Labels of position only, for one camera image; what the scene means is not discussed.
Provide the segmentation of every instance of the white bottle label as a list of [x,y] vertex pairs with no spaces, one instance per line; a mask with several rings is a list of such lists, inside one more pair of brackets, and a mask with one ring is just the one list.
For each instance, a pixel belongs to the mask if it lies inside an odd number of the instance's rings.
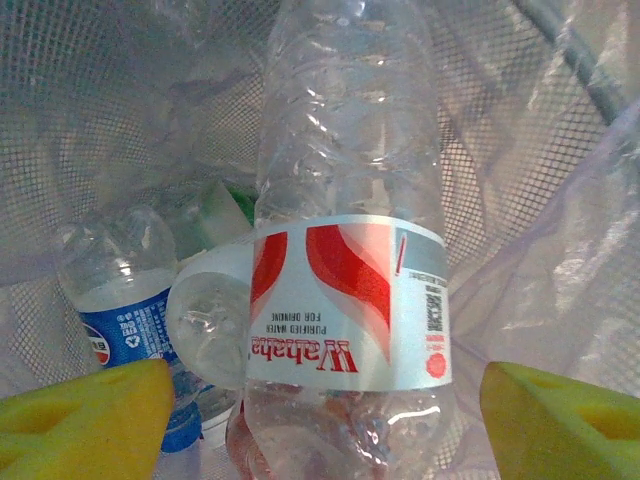
[[258,232],[247,376],[356,391],[451,383],[446,268],[438,235],[395,218]]

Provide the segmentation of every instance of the bottle label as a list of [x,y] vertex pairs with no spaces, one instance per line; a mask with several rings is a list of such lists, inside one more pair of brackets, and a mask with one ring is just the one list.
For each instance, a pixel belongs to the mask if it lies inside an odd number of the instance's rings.
[[247,376],[357,391],[450,383],[446,270],[442,238],[395,218],[258,232]]
[[116,367],[145,358],[164,358],[170,363],[177,358],[164,319],[168,296],[167,288],[126,307],[80,312],[101,365]]

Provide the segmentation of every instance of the plastic bag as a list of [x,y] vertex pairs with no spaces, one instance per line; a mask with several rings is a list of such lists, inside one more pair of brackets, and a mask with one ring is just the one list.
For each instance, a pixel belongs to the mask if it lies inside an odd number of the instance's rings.
[[454,388],[464,433],[436,478],[497,472],[478,403],[489,361],[640,397],[638,271],[640,99],[532,227],[452,294]]

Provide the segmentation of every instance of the barcode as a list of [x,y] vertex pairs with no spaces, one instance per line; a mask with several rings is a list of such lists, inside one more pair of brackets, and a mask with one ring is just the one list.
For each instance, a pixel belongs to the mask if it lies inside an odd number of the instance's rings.
[[442,332],[442,297],[431,292],[438,289],[427,287],[427,329],[430,332]]

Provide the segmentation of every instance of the mesh basket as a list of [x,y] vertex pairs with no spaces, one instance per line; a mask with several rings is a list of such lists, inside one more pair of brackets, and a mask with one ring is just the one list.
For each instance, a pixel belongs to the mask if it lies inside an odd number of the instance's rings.
[[[428,3],[455,293],[530,231],[625,106],[633,2]],[[0,346],[11,358],[0,394],[97,368],[53,275],[57,225],[214,177],[254,189],[261,72],[278,8],[277,0],[0,6]],[[603,22],[596,40],[574,30],[589,15]],[[620,257],[630,291],[637,245]],[[637,317],[635,300],[624,293],[620,315]],[[630,381],[637,387],[637,373]],[[461,413],[441,468],[473,457],[459,448],[467,423]],[[218,440],[201,458],[203,479],[234,478]],[[495,476],[477,465],[446,474]]]

